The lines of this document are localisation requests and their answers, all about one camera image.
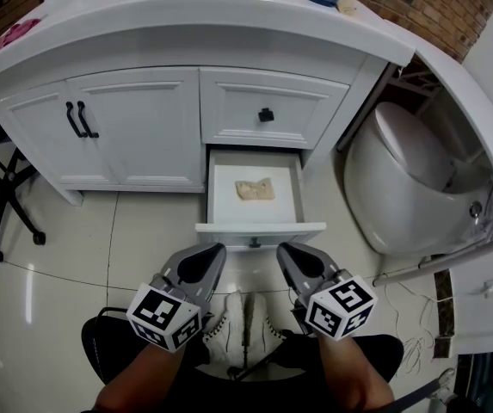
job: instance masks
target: sneaker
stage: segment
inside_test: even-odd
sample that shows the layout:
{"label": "sneaker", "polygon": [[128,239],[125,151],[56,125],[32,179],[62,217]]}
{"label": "sneaker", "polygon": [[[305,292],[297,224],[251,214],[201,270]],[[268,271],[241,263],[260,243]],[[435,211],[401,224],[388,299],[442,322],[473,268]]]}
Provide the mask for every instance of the sneaker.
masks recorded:
{"label": "sneaker", "polygon": [[255,293],[252,299],[246,361],[248,368],[255,366],[271,354],[285,340],[285,337],[269,321],[265,297]]}
{"label": "sneaker", "polygon": [[225,313],[219,323],[202,337],[211,363],[244,368],[244,306],[239,291],[227,295]]}

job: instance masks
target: white cube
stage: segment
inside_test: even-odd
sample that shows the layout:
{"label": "white cube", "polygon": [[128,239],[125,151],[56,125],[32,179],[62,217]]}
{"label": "white cube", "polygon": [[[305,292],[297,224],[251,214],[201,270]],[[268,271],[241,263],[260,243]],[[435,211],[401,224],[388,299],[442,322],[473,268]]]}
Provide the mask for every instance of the white cube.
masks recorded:
{"label": "white cube", "polygon": [[200,307],[141,284],[127,319],[141,338],[172,353],[200,332]]}
{"label": "white cube", "polygon": [[339,340],[364,325],[378,298],[359,276],[338,283],[309,299],[305,322],[313,329]]}

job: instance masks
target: red cloth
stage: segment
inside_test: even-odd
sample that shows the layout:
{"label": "red cloth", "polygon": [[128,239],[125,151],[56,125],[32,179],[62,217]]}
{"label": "red cloth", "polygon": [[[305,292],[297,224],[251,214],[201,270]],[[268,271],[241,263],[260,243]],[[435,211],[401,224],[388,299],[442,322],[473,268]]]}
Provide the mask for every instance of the red cloth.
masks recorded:
{"label": "red cloth", "polygon": [[11,26],[10,30],[0,37],[0,50],[11,44],[13,41],[21,38],[39,22],[41,22],[39,18],[33,18],[31,20],[26,20],[21,24],[17,23],[16,25]]}

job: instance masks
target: person's arm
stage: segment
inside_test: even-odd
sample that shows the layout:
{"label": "person's arm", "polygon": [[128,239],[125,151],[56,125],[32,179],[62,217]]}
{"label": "person's arm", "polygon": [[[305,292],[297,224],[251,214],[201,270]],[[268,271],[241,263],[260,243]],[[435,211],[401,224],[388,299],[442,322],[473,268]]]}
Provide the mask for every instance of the person's arm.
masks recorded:
{"label": "person's arm", "polygon": [[185,348],[174,354],[147,346],[99,393],[94,410],[105,413],[154,411],[174,382]]}
{"label": "person's arm", "polygon": [[342,409],[372,410],[393,402],[390,386],[351,337],[335,342],[318,336],[318,343],[326,383]]}

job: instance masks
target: closed drawer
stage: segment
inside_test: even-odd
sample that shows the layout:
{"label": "closed drawer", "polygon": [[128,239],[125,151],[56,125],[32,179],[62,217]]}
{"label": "closed drawer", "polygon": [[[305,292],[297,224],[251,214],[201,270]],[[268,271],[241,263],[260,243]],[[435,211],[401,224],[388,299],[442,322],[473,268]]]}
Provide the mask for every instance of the closed drawer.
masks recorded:
{"label": "closed drawer", "polygon": [[279,72],[200,68],[202,139],[313,149],[348,88]]}
{"label": "closed drawer", "polygon": [[[269,178],[272,200],[243,200],[237,181]],[[203,242],[220,242],[230,250],[275,248],[303,243],[326,229],[305,222],[299,157],[260,151],[211,151],[205,224],[196,231]]]}

